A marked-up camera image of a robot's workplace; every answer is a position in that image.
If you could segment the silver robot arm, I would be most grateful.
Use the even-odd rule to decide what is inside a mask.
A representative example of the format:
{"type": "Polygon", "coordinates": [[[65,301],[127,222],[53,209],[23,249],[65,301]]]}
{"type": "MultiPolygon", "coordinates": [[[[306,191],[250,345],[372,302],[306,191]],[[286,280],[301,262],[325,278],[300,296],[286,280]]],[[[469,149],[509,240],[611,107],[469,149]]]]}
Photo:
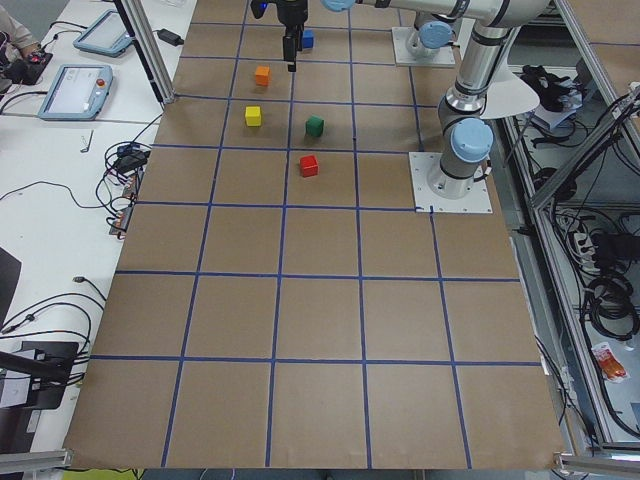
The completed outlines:
{"type": "Polygon", "coordinates": [[[376,9],[397,8],[416,13],[414,29],[419,42],[436,49],[437,42],[427,32],[424,18],[430,14],[448,20],[474,21],[465,55],[455,82],[438,106],[444,140],[439,164],[427,175],[431,191],[458,200],[475,183],[475,172],[488,159],[494,136],[481,118],[487,92],[506,62],[517,30],[540,15],[546,1],[368,1],[376,9]]]}
{"type": "Polygon", "coordinates": [[[453,37],[454,30],[450,19],[441,20],[427,12],[418,11],[406,46],[413,57],[427,58],[448,46],[453,37]]]}

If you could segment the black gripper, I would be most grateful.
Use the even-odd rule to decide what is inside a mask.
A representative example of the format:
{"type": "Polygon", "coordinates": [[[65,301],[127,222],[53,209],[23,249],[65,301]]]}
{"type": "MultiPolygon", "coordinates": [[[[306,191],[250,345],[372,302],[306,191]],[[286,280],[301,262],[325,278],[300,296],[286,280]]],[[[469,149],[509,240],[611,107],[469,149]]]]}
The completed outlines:
{"type": "Polygon", "coordinates": [[[296,37],[286,34],[282,38],[283,59],[287,70],[290,73],[296,71],[296,48],[302,51],[304,48],[304,24],[308,20],[307,0],[252,0],[250,2],[251,12],[255,19],[261,19],[269,4],[276,8],[278,21],[284,26],[297,26],[297,47],[296,37]]]}

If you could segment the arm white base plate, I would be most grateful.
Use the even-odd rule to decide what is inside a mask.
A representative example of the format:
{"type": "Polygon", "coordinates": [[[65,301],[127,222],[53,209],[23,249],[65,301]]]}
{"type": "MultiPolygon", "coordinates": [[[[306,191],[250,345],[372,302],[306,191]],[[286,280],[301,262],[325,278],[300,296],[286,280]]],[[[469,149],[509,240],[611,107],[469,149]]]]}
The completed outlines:
{"type": "Polygon", "coordinates": [[[410,152],[414,210],[418,213],[492,214],[484,172],[480,166],[463,180],[448,177],[438,152],[410,152]]]}
{"type": "Polygon", "coordinates": [[[396,66],[453,68],[456,65],[451,46],[425,47],[413,27],[391,29],[396,66]]]}

